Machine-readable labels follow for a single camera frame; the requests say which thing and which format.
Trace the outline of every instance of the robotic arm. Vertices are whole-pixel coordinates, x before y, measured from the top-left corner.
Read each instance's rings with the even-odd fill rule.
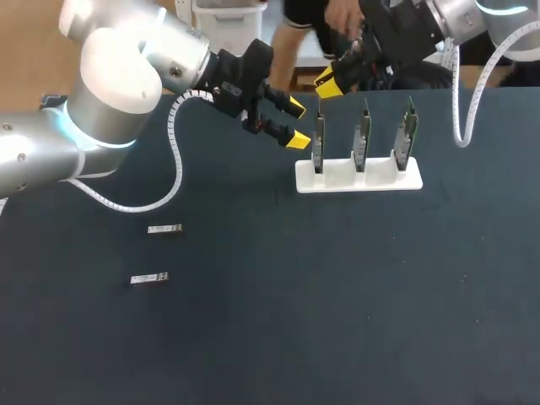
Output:
[[[343,95],[371,78],[388,82],[399,69],[435,53],[435,45],[446,38],[459,46],[487,30],[499,45],[538,21],[536,0],[403,0],[392,8],[360,0],[360,7],[365,16],[361,36],[315,81],[321,98]],[[527,33],[505,55],[515,61],[539,59],[540,32]]]
[[[208,39],[145,0],[66,0],[60,31],[83,44],[73,92],[57,108],[0,113],[0,197],[31,186],[114,172],[137,141],[162,89],[194,89],[284,147],[310,139],[268,120],[262,98],[299,118],[304,107],[265,84],[273,59],[255,40],[242,57],[212,53]]]

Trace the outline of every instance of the white cable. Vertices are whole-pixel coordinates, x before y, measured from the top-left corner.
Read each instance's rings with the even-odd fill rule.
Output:
[[[74,186],[76,186],[78,189],[91,196],[99,203],[102,203],[108,208],[115,209],[116,211],[120,211],[123,213],[145,213],[147,211],[152,211],[153,209],[164,206],[176,195],[176,193],[180,189],[180,184],[182,182],[182,159],[180,156],[180,150],[178,149],[178,145],[176,143],[175,119],[176,113],[178,112],[178,109],[180,109],[180,106],[190,98],[202,98],[206,101],[210,101],[211,103],[213,102],[212,94],[206,91],[188,90],[186,93],[178,97],[178,99],[173,103],[172,107],[170,108],[169,120],[167,122],[167,133],[169,135],[170,148],[175,157],[176,178],[173,187],[170,189],[167,195],[161,198],[158,202],[154,202],[153,204],[145,205],[143,207],[124,207],[123,205],[116,204],[108,200],[107,198],[101,196],[98,192],[95,192],[79,180],[70,179],[68,181]]]
[[[2,211],[3,211],[4,207],[6,206],[7,202],[8,202],[7,198],[4,198],[4,199],[0,200],[0,215],[2,215]]]
[[[500,45],[497,46],[497,49],[486,63],[486,66],[483,67],[483,71],[474,88],[474,93],[472,93],[471,105],[469,106],[469,112],[467,113],[467,123],[465,124],[465,137],[462,137],[459,124],[459,46],[454,46],[454,66],[452,68],[452,115],[454,121],[454,140],[456,141],[457,146],[465,148],[471,142],[471,138],[473,137],[474,119],[476,117],[478,105],[480,104],[483,89],[499,59],[523,36],[538,30],[540,30],[540,21],[534,21],[515,30],[508,38],[503,40]]]

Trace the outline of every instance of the white stand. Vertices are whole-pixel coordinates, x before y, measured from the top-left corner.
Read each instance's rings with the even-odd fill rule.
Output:
[[[399,171],[394,151],[389,158],[367,158],[365,172],[357,173],[353,153],[349,159],[326,159],[323,173],[315,173],[313,160],[299,160],[295,165],[296,190],[310,192],[383,192],[419,190],[422,176],[415,158],[409,158],[407,170]]]

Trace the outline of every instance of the person's leg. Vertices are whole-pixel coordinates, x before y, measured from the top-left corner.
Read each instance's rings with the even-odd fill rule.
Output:
[[[269,84],[289,90],[302,41],[313,25],[313,0],[283,0],[283,23],[273,35],[273,64]]]
[[[273,62],[268,77],[268,83],[271,87],[289,91],[298,50],[310,28],[309,25],[295,28],[287,21],[281,23],[276,29],[272,39]]]

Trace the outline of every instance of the white robotic arm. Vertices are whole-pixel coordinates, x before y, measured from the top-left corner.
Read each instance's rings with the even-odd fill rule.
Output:
[[[242,114],[246,130],[263,130],[285,147],[303,149],[310,141],[259,114],[262,97],[295,117],[305,109],[265,85],[273,51],[258,40],[243,57],[214,54],[204,35],[145,0],[66,0],[60,31],[84,44],[73,92],[57,108],[0,113],[0,197],[114,172],[163,88],[178,95],[196,89],[190,95],[229,116]]]

